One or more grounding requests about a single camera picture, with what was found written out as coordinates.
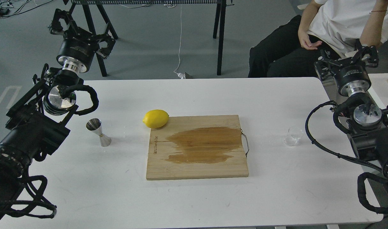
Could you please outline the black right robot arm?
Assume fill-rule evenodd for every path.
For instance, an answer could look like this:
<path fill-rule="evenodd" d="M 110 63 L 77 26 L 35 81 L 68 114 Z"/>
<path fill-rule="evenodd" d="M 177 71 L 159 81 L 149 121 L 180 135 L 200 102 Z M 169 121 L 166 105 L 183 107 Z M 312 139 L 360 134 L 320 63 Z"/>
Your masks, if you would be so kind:
<path fill-rule="evenodd" d="M 367 179 L 388 188 L 388 106 L 379 108 L 368 94 L 371 81 L 366 71 L 366 67 L 376 68 L 378 62 L 376 47 L 361 45 L 359 39 L 356 39 L 352 57 L 334 60 L 321 51 L 321 57 L 314 63 L 318 77 L 321 80 L 331 77 L 338 94 L 347 100 L 340 104 L 328 101 L 314 108 L 307 116 L 305 132 L 312 144 L 323 151 L 381 172 L 382 176 L 370 172 L 358 176 L 358 199 L 367 210 L 388 214 L 388 207 L 375 207 L 369 203 L 365 188 Z M 333 122 L 341 132 L 347 134 L 355 157 L 331 151 L 310 133 L 308 125 L 312 114 L 324 106 L 332 106 Z"/>

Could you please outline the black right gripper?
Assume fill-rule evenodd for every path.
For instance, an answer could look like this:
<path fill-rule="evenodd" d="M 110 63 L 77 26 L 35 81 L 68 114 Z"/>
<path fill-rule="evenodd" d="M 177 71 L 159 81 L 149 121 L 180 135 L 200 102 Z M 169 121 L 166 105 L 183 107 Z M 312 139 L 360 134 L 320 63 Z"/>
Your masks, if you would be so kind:
<path fill-rule="evenodd" d="M 358 92 L 367 92 L 371 81 L 365 67 L 377 68 L 378 51 L 375 45 L 362 45 L 360 39 L 355 41 L 356 53 L 351 60 L 332 59 L 329 52 L 320 50 L 320 57 L 314 62 L 318 78 L 322 84 L 336 84 L 338 94 L 351 97 Z"/>

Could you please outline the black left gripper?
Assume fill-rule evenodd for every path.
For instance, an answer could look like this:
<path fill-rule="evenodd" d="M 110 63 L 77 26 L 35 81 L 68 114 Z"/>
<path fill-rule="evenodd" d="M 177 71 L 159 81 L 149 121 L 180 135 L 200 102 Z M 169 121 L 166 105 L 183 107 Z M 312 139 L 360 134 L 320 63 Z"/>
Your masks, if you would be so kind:
<path fill-rule="evenodd" d="M 61 21 L 66 23 L 67 30 L 64 30 Z M 72 15 L 60 9 L 55 10 L 49 31 L 52 35 L 63 35 L 63 42 L 56 57 L 57 62 L 63 66 L 66 59 L 75 59 L 79 62 L 81 73 L 89 71 L 94 53 L 107 59 L 116 43 L 109 34 L 76 32 L 76 23 Z"/>

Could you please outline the person's right hand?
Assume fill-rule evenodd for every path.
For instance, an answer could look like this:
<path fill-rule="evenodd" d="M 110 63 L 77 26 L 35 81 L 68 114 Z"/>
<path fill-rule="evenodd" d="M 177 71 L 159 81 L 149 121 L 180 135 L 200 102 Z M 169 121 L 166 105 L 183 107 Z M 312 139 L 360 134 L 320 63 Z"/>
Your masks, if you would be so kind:
<path fill-rule="evenodd" d="M 300 42 L 300 46 L 306 50 L 317 50 L 320 45 L 322 45 L 322 41 L 318 40 L 314 43 L 310 41 L 310 37 L 306 31 L 299 29 L 298 30 L 298 38 Z"/>

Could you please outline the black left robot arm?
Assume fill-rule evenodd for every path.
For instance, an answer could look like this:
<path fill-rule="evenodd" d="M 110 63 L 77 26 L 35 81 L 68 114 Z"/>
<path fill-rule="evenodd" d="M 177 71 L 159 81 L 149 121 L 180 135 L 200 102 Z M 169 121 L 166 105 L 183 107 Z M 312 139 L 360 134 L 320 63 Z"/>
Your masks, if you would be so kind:
<path fill-rule="evenodd" d="M 57 207 L 44 197 L 47 178 L 30 176 L 33 160 L 41 162 L 52 155 L 68 137 L 66 127 L 73 115 L 86 115 L 99 106 L 96 91 L 84 84 L 80 73 L 90 69 L 94 57 L 103 77 L 106 59 L 118 38 L 104 8 L 98 5 L 106 28 L 97 34 L 88 5 L 83 11 L 88 30 L 79 27 L 70 11 L 56 9 L 50 33 L 62 35 L 63 43 L 56 58 L 60 68 L 45 64 L 34 86 L 7 112 L 10 130 L 0 142 L 0 220 L 11 217 L 53 218 Z"/>

